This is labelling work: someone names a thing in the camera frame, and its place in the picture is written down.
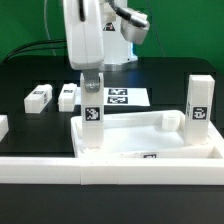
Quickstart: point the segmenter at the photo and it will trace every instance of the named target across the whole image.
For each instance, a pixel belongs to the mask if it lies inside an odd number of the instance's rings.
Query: white tray
[[[139,132],[139,128],[143,127],[147,132],[138,134],[140,134],[140,136],[145,134],[149,136],[147,126],[155,127],[155,130],[161,131],[159,126],[161,125],[162,113],[163,112],[107,115],[105,130],[115,130],[119,128],[117,127],[117,122],[115,122],[119,121],[120,128],[126,127],[129,129],[133,126],[137,126]],[[135,153],[137,153],[136,157],[142,157],[146,152],[157,153],[158,156],[156,159],[116,158],[122,157],[121,148],[119,147],[113,148],[114,150],[111,152],[107,151],[109,148],[105,148],[105,152],[101,152],[101,158],[94,157],[92,155],[93,153],[90,155],[84,153],[81,151],[81,129],[78,124],[80,118],[73,118],[72,132],[74,146],[77,145],[77,149],[80,149],[78,153],[80,156],[83,156],[83,158],[1,157],[0,183],[224,185],[223,138],[212,123],[210,123],[208,143],[206,145],[197,148],[195,148],[195,146],[184,147],[181,145],[183,140],[184,115],[181,114],[181,116],[180,133],[176,133],[178,134],[180,145],[178,143],[177,145],[173,145],[172,148],[166,148],[164,144],[158,145],[158,142],[156,142],[154,147],[151,147],[150,144],[146,144],[146,148],[140,148],[139,144],[137,144],[138,140],[135,146],[130,145],[130,142],[128,142],[126,148],[121,147],[122,150],[126,150],[123,152],[126,156],[128,153],[130,157],[136,155]],[[148,117],[154,117],[154,119],[146,123],[145,119]],[[138,154],[137,150],[141,150],[143,154]]]
[[[181,117],[178,131],[162,128],[164,113]],[[207,143],[184,144],[184,114],[180,111],[158,111],[104,116],[104,144],[101,149],[86,149],[82,143],[81,117],[71,120],[72,140],[78,158],[221,158],[208,136]]]

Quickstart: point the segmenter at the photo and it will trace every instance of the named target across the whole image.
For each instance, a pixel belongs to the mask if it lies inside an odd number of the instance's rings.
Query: white block
[[[210,75],[190,75],[184,130],[187,145],[207,142],[214,85]]]
[[[9,131],[8,119],[6,115],[0,115],[0,142]]]
[[[74,110],[76,89],[76,84],[64,84],[60,96],[58,98],[60,112],[72,112]]]
[[[40,113],[52,98],[52,86],[38,85],[24,100],[26,113]]]
[[[103,116],[104,116],[104,80],[100,77],[100,90],[97,93],[87,93],[84,76],[81,74],[81,112],[82,138],[85,148],[98,150],[103,144]]]

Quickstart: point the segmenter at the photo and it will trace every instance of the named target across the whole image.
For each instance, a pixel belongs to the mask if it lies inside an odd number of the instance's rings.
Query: marker sticker
[[[128,95],[128,90],[127,89],[109,89],[108,95]]]
[[[108,104],[128,104],[128,97],[123,96],[109,96],[107,99]]]

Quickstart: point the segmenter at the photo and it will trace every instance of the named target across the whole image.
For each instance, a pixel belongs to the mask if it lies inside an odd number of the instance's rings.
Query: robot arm
[[[147,16],[120,8],[114,0],[64,0],[64,17],[69,60],[73,69],[100,67],[104,59],[103,6],[109,3],[121,16],[121,33],[127,41],[141,44],[149,29]]]

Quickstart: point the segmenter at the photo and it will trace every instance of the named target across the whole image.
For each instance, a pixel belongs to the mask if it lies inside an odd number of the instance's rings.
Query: black cable
[[[36,41],[36,42],[32,42],[29,44],[24,44],[16,49],[14,49],[13,51],[11,51],[0,63],[0,65],[4,64],[5,62],[7,62],[11,56],[15,55],[16,53],[19,53],[20,51],[26,49],[26,48],[30,48],[30,47],[34,47],[34,46],[39,46],[39,45],[45,45],[45,44],[57,44],[57,43],[66,43],[66,39],[58,39],[58,40],[44,40],[44,41]]]
[[[12,57],[14,57],[17,54],[22,54],[22,53],[26,53],[26,52],[30,52],[30,51],[43,51],[43,50],[58,50],[58,49],[65,49],[66,47],[45,47],[45,48],[35,48],[35,49],[29,49],[29,50],[22,50],[22,51],[18,51],[14,54],[12,54],[8,59],[10,60]]]
[[[158,42],[158,44],[159,44],[160,51],[161,51],[163,57],[166,57],[165,52],[164,52],[164,49],[163,49],[163,46],[162,46],[161,41],[160,41],[160,38],[159,38],[159,34],[158,34],[158,31],[157,31],[157,28],[156,28],[156,23],[155,23],[153,14],[152,14],[152,9],[151,9],[149,0],[145,0],[145,1],[146,1],[147,6],[148,6],[149,14],[150,14],[151,19],[152,19],[151,22],[152,22],[152,25],[153,25],[154,30],[155,30],[156,39],[157,39],[157,42]]]

